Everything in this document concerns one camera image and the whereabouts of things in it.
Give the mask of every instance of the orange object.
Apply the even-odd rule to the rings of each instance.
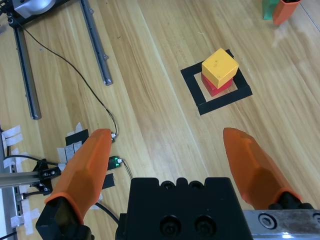
[[[268,209],[269,205],[278,202],[284,192],[302,200],[252,136],[235,128],[225,128],[223,140],[241,197],[254,209]]]
[[[81,224],[101,193],[112,144],[110,129],[98,129],[85,141],[65,166],[58,183],[44,203],[64,197]]]
[[[275,25],[283,24],[294,14],[301,0],[280,0],[272,15]]]

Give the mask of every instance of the floor plank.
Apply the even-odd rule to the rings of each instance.
[[[320,2],[317,0],[303,0],[300,4],[317,27],[317,30],[320,32]]]
[[[79,68],[112,111],[120,132],[111,154],[126,159],[135,177],[232,178],[223,129],[233,127],[255,137],[303,199],[320,207],[314,191],[320,187],[320,33],[301,5],[274,26],[262,20],[254,0],[89,2],[109,56],[111,86],[102,83],[77,1],[27,29]],[[6,24],[2,16],[0,24]],[[42,112],[41,120],[31,120],[13,39],[10,28],[0,35],[0,120],[4,129],[21,125],[20,152],[58,162],[56,148],[78,122],[90,133],[114,129],[77,73],[26,35]],[[199,116],[180,70],[219,48],[232,51],[253,96]],[[25,171],[33,166],[23,163]],[[103,191],[102,203],[119,215],[127,210],[130,180],[123,167],[113,172],[116,187]],[[44,199],[34,196],[30,209],[41,211]],[[116,225],[104,212],[90,210],[84,221],[97,239],[114,238]],[[19,239],[40,239],[25,236],[23,227],[18,232]]]

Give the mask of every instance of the black mount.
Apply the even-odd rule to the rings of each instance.
[[[36,182],[31,185],[31,187],[35,187],[40,192],[48,192],[53,190],[51,179],[60,176],[61,170],[59,167],[52,167],[49,168],[48,164],[43,162],[37,162],[33,172],[39,173],[39,182]]]
[[[204,185],[179,178],[174,185],[156,178],[131,181],[127,213],[116,240],[252,240],[229,178],[209,177]]]
[[[35,228],[44,240],[94,240],[89,227],[81,225],[70,203],[64,197],[49,201]]]

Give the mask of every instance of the green block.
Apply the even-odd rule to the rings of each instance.
[[[272,20],[272,14],[280,0],[262,0],[263,20]]]

